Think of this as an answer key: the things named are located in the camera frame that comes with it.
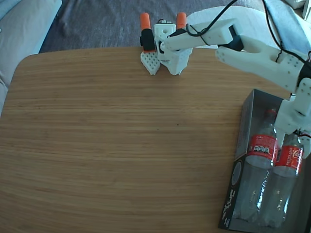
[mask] orange gripper tip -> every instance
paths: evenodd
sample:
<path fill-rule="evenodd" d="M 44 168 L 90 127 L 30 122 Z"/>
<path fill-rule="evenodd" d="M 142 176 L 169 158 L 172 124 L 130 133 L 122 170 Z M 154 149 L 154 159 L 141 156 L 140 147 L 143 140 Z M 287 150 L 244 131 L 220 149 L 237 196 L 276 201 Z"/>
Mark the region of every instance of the orange gripper tip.
<path fill-rule="evenodd" d="M 179 12 L 177 14 L 177 29 L 184 28 L 187 23 L 187 15 L 184 12 Z"/>
<path fill-rule="evenodd" d="M 150 26 L 150 18 L 148 13 L 141 13 L 140 14 L 140 29 L 151 29 Z"/>

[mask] bottle cap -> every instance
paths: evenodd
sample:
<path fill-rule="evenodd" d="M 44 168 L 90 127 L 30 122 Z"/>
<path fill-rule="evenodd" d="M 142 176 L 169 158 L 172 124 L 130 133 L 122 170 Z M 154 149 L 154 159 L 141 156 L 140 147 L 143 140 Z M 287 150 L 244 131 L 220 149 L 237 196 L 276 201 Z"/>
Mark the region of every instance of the bottle cap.
<path fill-rule="evenodd" d="M 275 115 L 275 117 L 276 117 L 277 116 L 276 109 L 270 108 L 270 109 L 267 109 L 266 111 L 264 111 L 265 117 L 270 116 L 270 115 Z"/>

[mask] coca-cola logo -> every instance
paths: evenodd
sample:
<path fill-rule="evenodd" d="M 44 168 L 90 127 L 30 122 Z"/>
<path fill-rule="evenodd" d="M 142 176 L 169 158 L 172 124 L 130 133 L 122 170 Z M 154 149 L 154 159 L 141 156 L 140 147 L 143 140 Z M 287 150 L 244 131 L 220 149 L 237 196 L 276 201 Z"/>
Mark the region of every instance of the coca-cola logo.
<path fill-rule="evenodd" d="M 300 150 L 293 150 L 293 158 L 299 159 L 301 156 Z"/>

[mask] gray blanket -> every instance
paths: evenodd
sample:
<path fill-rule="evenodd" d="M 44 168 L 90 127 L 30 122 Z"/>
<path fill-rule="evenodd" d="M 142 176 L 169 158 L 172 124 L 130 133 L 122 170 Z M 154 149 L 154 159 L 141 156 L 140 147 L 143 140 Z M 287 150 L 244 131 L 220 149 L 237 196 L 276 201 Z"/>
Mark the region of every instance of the gray blanket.
<path fill-rule="evenodd" d="M 225 6 L 230 0 L 63 0 L 63 5 L 40 52 L 138 46 L 139 15 L 148 12 L 151 24 L 163 18 L 175 22 L 178 12 L 187 15 Z M 239 0 L 235 5 L 263 11 L 261 0 Z"/>

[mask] white fabric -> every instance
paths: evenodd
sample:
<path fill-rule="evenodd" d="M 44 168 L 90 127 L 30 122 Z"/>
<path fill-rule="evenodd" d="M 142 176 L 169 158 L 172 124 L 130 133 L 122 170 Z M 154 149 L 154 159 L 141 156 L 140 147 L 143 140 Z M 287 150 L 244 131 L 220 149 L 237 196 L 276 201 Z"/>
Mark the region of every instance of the white fabric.
<path fill-rule="evenodd" d="M 0 20 L 0 114 L 16 67 L 39 52 L 61 4 L 61 0 L 22 0 Z"/>
<path fill-rule="evenodd" d="M 6 97 L 7 92 L 8 92 L 8 88 L 0 80 L 0 116 L 1 116 L 2 108 L 4 105 L 4 101 L 5 101 L 5 97 Z"/>
<path fill-rule="evenodd" d="M 21 0 L 0 0 L 0 20 Z"/>
<path fill-rule="evenodd" d="M 193 25 L 197 23 L 211 22 L 223 8 L 224 7 L 219 6 L 195 12 L 187 17 L 187 23 Z M 242 34 L 260 40 L 267 45 L 276 47 L 276 44 L 274 43 L 269 32 L 264 12 L 242 6 L 231 6 L 221 16 L 220 20 L 230 18 L 236 18 L 240 22 L 243 29 Z M 217 46 L 204 47 L 213 49 L 217 48 Z"/>
<path fill-rule="evenodd" d="M 304 6 L 306 0 L 285 0 L 292 8 L 298 9 Z"/>

